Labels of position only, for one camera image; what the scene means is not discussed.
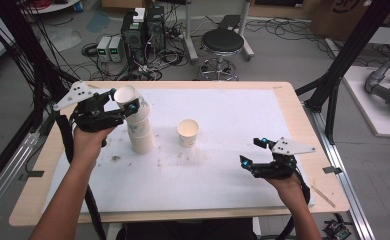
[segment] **cardboard box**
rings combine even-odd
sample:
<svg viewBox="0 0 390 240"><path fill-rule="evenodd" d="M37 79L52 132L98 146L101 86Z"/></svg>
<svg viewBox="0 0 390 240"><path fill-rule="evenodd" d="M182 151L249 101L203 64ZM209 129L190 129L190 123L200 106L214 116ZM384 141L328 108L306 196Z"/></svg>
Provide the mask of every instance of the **cardboard box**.
<svg viewBox="0 0 390 240"><path fill-rule="evenodd" d="M155 0L102 0L103 8L142 8L149 7Z"/></svg>
<svg viewBox="0 0 390 240"><path fill-rule="evenodd" d="M311 20L311 32L318 38L347 40L369 7L364 2L322 0Z"/></svg>
<svg viewBox="0 0 390 240"><path fill-rule="evenodd" d="M257 5L255 4L254 1L249 8L249 16L311 20L319 4L320 4L320 0L304 0L304 3L301 8L295 8L295 7Z"/></svg>

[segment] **white paper sheet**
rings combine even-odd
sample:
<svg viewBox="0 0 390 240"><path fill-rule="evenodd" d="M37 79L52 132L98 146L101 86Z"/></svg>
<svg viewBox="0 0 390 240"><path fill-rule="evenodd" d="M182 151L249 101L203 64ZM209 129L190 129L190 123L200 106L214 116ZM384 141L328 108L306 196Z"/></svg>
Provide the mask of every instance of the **white paper sheet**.
<svg viewBox="0 0 390 240"><path fill-rule="evenodd" d="M239 161L239 155L258 163L272 161L271 152L255 146L253 138L291 137L273 91L138 91L152 107L156 147L146 155L135 154L126 124L110 134L90 179L100 212L284 206L275 189L242 169ZM116 108L112 101L106 105ZM192 148L179 145L176 131L186 118L200 126ZM68 166L63 154L45 206ZM83 204L82 212L87 211Z"/></svg>

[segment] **wooden table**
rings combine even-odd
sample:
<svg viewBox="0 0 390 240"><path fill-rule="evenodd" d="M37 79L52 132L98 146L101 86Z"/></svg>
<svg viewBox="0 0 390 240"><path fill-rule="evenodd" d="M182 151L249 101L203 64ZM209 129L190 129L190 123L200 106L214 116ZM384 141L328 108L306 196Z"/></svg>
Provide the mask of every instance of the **wooden table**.
<svg viewBox="0 0 390 240"><path fill-rule="evenodd" d="M311 146L320 146L315 132L296 96L294 89L287 82L126 82L140 89L264 89L273 90L279 102L279 106L286 121L292 139ZM89 82L94 88L114 88L123 85L123 82ZM70 113L74 109L71 106L62 113ZM50 182L58 159L61 157L64 147L61 134L54 125L44 148L33 168L34 171L44 171L41 178L29 178L20 198L11 214L10 224L13 226L36 225L42 215L43 204L50 188ZM299 155L308 181L311 183L311 193L316 199L316 204L310 208L312 213L319 212L345 212L349 204L345 194L334 174L325 174L322 168L328 167L329 161L322 150L316 148L316 152ZM102 213L103 222L126 222L148 220L172 220L172 219L202 219L202 218L226 218L241 216L266 216L288 214L287 209L270 208L244 208L225 210L196 210L196 211L161 211L161 212L125 212ZM89 214L81 214L80 223L90 222Z"/></svg>

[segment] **stool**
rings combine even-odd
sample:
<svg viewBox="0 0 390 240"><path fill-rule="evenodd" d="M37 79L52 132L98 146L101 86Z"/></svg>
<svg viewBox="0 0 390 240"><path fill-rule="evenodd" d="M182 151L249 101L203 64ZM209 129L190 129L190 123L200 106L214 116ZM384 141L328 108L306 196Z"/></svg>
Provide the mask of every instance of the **stool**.
<svg viewBox="0 0 390 240"><path fill-rule="evenodd" d="M223 59L239 53L244 46L244 39L232 30L214 29L202 36L201 46L204 50L217 55L217 58L205 60L199 68L198 79L239 80L235 65Z"/></svg>

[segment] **power supply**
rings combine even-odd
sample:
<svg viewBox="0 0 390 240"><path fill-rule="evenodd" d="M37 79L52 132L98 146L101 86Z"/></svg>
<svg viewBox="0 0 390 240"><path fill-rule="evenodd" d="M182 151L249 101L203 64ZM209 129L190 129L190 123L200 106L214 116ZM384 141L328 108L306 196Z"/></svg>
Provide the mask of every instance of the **power supply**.
<svg viewBox="0 0 390 240"><path fill-rule="evenodd" d="M114 36L111 39L108 49L110 51L111 61L121 62L124 56L124 45L123 39L120 36Z"/></svg>
<svg viewBox="0 0 390 240"><path fill-rule="evenodd" d="M102 37L99 42L96 50L98 51L98 60L100 62L109 62L111 61L110 52L108 51L108 46L110 45L111 37Z"/></svg>

